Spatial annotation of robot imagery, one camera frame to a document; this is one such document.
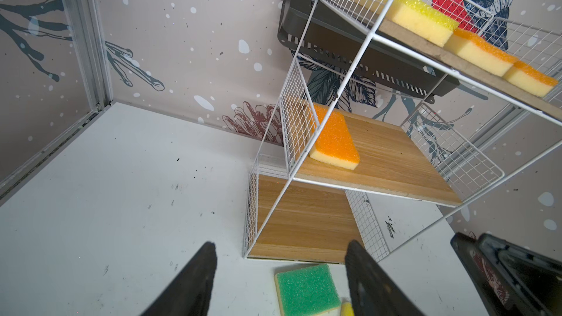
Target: yellow and orange sponge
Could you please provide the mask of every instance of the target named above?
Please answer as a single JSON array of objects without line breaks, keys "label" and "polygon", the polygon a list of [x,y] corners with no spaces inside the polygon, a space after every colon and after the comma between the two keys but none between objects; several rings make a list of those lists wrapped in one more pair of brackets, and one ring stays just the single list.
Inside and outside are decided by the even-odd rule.
[{"label": "yellow and orange sponge", "polygon": [[503,79],[538,97],[545,97],[558,84],[554,78],[538,72],[522,61],[516,61],[503,75]]},{"label": "yellow and orange sponge", "polygon": [[457,28],[445,49],[497,76],[503,76],[517,58],[488,43],[476,33]]},{"label": "yellow and orange sponge", "polygon": [[[380,13],[388,0],[351,0],[369,10]],[[442,47],[459,22],[433,9],[423,0],[394,0],[386,18],[418,36]]]},{"label": "yellow and orange sponge", "polygon": [[[318,120],[322,122],[328,109],[314,105]],[[355,148],[351,134],[347,129],[346,120],[343,115],[334,110],[328,119],[326,126],[314,143],[310,151],[310,157],[323,163],[355,169],[359,165],[359,152]]]}]

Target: green sponge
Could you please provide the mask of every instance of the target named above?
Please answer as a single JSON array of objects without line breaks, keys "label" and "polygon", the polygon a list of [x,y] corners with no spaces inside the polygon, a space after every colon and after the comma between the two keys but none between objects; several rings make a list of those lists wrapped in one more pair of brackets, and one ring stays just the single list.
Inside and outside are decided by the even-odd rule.
[{"label": "green sponge", "polygon": [[275,275],[281,316],[312,316],[340,307],[328,265]]}]

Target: wood grain surface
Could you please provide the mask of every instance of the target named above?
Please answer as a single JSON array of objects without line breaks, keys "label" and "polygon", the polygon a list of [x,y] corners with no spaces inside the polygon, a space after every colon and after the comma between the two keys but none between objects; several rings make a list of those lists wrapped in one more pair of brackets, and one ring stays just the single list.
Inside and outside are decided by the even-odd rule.
[{"label": "wood grain surface", "polygon": [[458,206],[461,200],[400,127],[342,110],[359,152],[355,170],[306,157],[296,178]]},{"label": "wood grain surface", "polygon": [[[257,227],[285,180],[260,175]],[[343,263],[351,240],[361,235],[342,190],[292,182],[257,239],[250,257]]]}]

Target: tree branch drawing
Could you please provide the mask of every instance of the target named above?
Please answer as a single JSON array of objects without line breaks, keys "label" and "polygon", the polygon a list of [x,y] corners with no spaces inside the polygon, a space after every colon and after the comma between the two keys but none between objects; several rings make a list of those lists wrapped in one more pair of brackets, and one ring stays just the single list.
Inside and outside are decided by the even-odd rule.
[{"label": "tree branch drawing", "polygon": [[[2,10],[10,11],[18,14],[27,20],[28,26],[23,27],[8,20],[2,15]],[[62,0],[45,0],[41,3],[30,5],[8,5],[0,3],[0,31],[4,31],[16,44],[16,46],[31,61],[33,66],[39,72],[44,73],[54,81],[60,81],[58,74],[49,72],[43,68],[40,61],[45,59],[45,55],[36,49],[33,49],[28,41],[18,34],[19,32],[27,33],[36,37],[47,37],[52,39],[60,39],[65,41],[73,41],[71,29],[68,25],[61,22],[49,22],[38,18],[38,16],[53,11],[64,11]],[[123,48],[111,42],[105,42],[106,55],[109,63],[117,72],[121,80],[129,87],[133,86],[132,81],[127,76],[125,68],[130,74],[135,74],[141,80],[147,82],[156,91],[164,90],[164,84],[147,74],[139,67],[139,63],[133,60],[133,52],[130,49]]]}]

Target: white snow dot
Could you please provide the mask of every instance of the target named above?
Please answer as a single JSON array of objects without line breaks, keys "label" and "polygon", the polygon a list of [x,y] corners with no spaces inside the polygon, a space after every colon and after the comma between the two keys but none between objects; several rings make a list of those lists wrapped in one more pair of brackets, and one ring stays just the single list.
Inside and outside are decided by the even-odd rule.
[{"label": "white snow dot", "polygon": [[207,110],[211,110],[214,111],[215,107],[207,101],[207,99],[205,99],[204,97],[200,96],[200,95],[195,95],[193,97],[193,99],[195,99],[195,101],[203,108],[203,109],[207,109]]},{"label": "white snow dot", "polygon": [[249,45],[244,39],[238,41],[238,51],[243,54],[249,53]]},{"label": "white snow dot", "polygon": [[550,229],[551,231],[554,231],[556,229],[556,222],[551,219],[544,220],[543,224],[547,229]]},{"label": "white snow dot", "polygon": [[540,202],[545,207],[551,207],[554,205],[554,196],[549,192],[544,192],[538,196],[538,202]]},{"label": "white snow dot", "polygon": [[535,44],[537,44],[537,40],[538,40],[538,35],[533,35],[531,38],[529,38],[529,40],[527,41],[527,46],[533,46]]}]

